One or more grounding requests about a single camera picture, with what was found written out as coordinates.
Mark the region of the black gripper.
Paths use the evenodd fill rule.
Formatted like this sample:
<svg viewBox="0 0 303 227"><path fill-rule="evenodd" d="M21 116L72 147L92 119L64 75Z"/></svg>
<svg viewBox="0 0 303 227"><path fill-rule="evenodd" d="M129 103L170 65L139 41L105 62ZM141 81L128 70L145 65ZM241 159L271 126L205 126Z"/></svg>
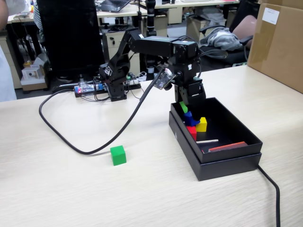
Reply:
<svg viewBox="0 0 303 227"><path fill-rule="evenodd" d="M175 78L172 81L175 98L178 98L179 106L183 113L187 113L189 107L194 120L199 120L202 117L202 107L206 99L202 79L200 78L201 72L202 68L199 61L188 65L177 65L175 67ZM186 92L189 97L188 107L181 97Z"/></svg>

